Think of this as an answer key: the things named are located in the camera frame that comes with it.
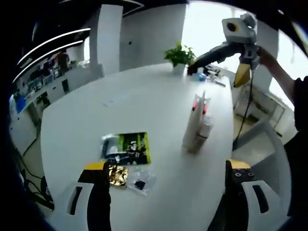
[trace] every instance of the plastic bag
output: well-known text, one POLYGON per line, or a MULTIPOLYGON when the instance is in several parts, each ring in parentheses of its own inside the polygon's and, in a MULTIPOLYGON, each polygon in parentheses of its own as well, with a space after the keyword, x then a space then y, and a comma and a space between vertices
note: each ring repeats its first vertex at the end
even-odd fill
POLYGON ((130 170, 127 178, 127 187, 142 195, 148 196, 150 190, 156 183, 156 179, 157 177, 148 170, 136 167, 130 170))

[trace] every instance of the floor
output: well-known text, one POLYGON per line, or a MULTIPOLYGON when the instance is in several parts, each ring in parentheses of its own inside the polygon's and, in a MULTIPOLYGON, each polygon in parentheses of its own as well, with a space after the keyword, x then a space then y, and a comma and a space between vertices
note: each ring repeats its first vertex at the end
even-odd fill
MULTIPOLYGON (((242 118, 235 115, 234 116, 234 132, 233 138, 238 135, 238 132, 241 127, 242 118)), ((245 133, 251 128, 252 125, 244 123, 241 133, 245 133)), ((242 160, 247 162, 249 165, 254 165, 273 153, 273 148, 271 147, 270 142, 266 136, 260 135, 252 142, 248 143, 244 147, 236 150, 232 153, 232 158, 237 160, 242 160)), ((42 177, 44 175, 43 164, 41 159, 41 150, 40 150, 40 135, 38 135, 37 140, 29 147, 23 156, 23 161, 31 171, 32 174, 42 177)), ((38 187, 40 186, 40 180, 32 177, 27 173, 27 179, 33 181, 38 187)), ((31 191, 37 192, 37 189, 34 186, 30 186, 31 191)), ((43 214, 48 217, 51 215, 52 211, 40 204, 38 204, 43 214)))

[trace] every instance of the potted plant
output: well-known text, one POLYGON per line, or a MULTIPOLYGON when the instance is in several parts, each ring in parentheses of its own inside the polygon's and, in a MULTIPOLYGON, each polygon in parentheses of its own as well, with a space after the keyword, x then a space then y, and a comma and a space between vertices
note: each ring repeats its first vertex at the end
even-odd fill
POLYGON ((176 47, 165 51, 165 58, 169 60, 173 65, 173 73, 175 75, 183 75, 185 65, 191 64, 196 56, 194 55, 192 48, 185 45, 181 45, 180 42, 176 42, 176 47))

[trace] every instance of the white cabinet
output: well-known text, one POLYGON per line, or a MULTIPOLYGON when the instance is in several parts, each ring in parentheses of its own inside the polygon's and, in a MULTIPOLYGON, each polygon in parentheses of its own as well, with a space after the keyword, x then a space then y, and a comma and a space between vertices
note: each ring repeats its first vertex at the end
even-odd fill
POLYGON ((22 111, 10 124, 10 136, 14 146, 23 155, 36 140, 37 130, 27 110, 22 111))
POLYGON ((50 103, 57 101, 65 95, 61 81, 54 81, 53 86, 47 89, 47 95, 50 103))

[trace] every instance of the ceiling light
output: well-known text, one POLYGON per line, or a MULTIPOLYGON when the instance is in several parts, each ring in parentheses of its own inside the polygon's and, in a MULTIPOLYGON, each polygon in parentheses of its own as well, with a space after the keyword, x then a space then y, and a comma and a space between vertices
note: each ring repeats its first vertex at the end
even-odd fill
POLYGON ((51 54, 51 53, 54 53, 55 51, 61 50, 61 49, 65 48, 65 47, 69 47, 69 46, 72 46, 72 45, 75 45, 75 44, 78 44, 78 43, 82 43, 82 42, 83 42, 83 40, 80 40, 80 41, 77 41, 77 42, 72 42, 72 43, 69 43, 69 44, 67 44, 67 45, 61 46, 61 47, 59 47, 59 48, 57 48, 57 49, 54 49, 54 50, 52 50, 52 51, 50 51, 50 52, 44 54, 43 56, 39 57, 38 59, 36 59, 36 60, 34 60, 32 63, 30 63, 25 69, 23 69, 23 70, 15 77, 15 79, 13 80, 12 83, 14 83, 14 82, 18 79, 18 77, 19 77, 22 73, 24 73, 31 65, 33 65, 33 64, 36 63, 37 61, 41 60, 42 58, 46 57, 47 55, 49 55, 49 54, 51 54))
POLYGON ((49 43, 49 42, 51 42, 51 41, 53 41, 53 40, 55 40, 55 39, 61 38, 61 37, 65 36, 65 35, 71 35, 71 34, 74 34, 74 33, 82 32, 82 31, 87 31, 87 30, 91 30, 91 29, 90 29, 90 28, 84 28, 84 29, 80 29, 80 30, 74 30, 74 31, 71 31, 71 32, 67 32, 67 33, 65 33, 65 34, 58 35, 58 36, 56 36, 56 37, 54 37, 54 38, 52 38, 52 39, 49 39, 49 40, 43 42, 42 44, 38 45, 37 47, 33 48, 33 49, 32 49, 31 51, 29 51, 27 54, 25 54, 25 55, 19 60, 19 62, 17 63, 17 65, 18 65, 21 61, 23 61, 27 56, 29 56, 29 54, 31 54, 33 51, 35 51, 36 49, 40 48, 41 46, 44 46, 45 44, 47 44, 47 43, 49 43))

